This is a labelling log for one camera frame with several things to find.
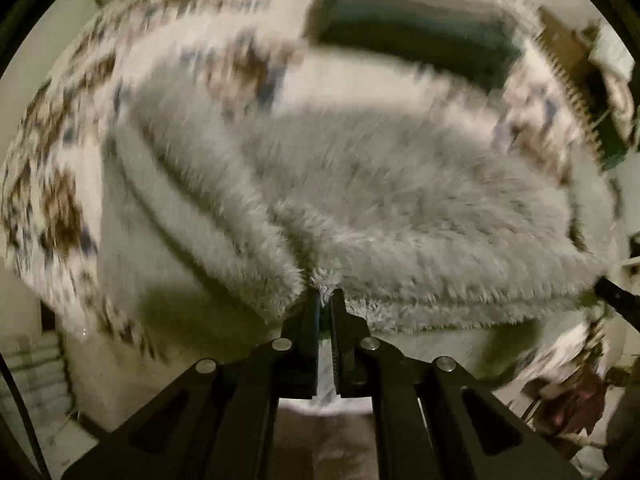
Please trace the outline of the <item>dark green folded garment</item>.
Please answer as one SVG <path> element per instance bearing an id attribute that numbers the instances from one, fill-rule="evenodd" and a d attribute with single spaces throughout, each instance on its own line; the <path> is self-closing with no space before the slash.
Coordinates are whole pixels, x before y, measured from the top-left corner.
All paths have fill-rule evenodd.
<path id="1" fill-rule="evenodd" d="M 503 87 L 522 56 L 513 23 L 469 0 L 314 0 L 305 36 L 429 65 L 485 91 Z"/>

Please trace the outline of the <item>floral cream brown blanket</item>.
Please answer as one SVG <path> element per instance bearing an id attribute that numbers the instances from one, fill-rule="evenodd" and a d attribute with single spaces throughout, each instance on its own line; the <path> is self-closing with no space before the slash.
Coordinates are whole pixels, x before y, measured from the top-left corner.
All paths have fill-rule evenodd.
<path id="1" fill-rule="evenodd" d="M 314 0 L 112 0 L 55 62 L 29 103 L 6 154 L 1 180 L 1 237 L 12 269 L 76 333 L 104 333 L 145 356 L 173 361 L 185 353 L 233 356 L 281 324 L 238 332 L 202 323 L 154 324 L 126 314 L 102 290 L 103 147 L 127 114 L 137 86 L 160 66 L 182 66 L 222 116 L 307 110 L 376 110 L 425 118 L 526 160 L 562 183 L 570 155 L 588 155 L 613 204 L 608 178 L 574 112 L 551 58 L 542 50 L 536 13 L 518 0 L 499 9 L 515 26 L 522 56 L 503 87 L 485 91 L 467 79 L 401 58 L 313 44 L 305 36 Z M 585 323 L 590 303 L 515 323 L 378 330 L 422 349 L 440 330 L 469 330 L 541 320 L 552 334 Z"/>

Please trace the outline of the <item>grey fluffy fleece pants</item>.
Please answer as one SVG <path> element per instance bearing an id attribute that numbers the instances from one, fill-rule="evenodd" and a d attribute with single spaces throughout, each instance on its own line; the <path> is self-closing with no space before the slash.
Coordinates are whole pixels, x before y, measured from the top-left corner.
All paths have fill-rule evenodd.
<path id="1" fill-rule="evenodd" d="M 591 158 L 556 183 L 425 118 L 222 116 L 182 66 L 134 90 L 103 147 L 99 280 L 144 322 L 278 326 L 341 289 L 378 330 L 515 323 L 590 303 L 613 204 Z"/>

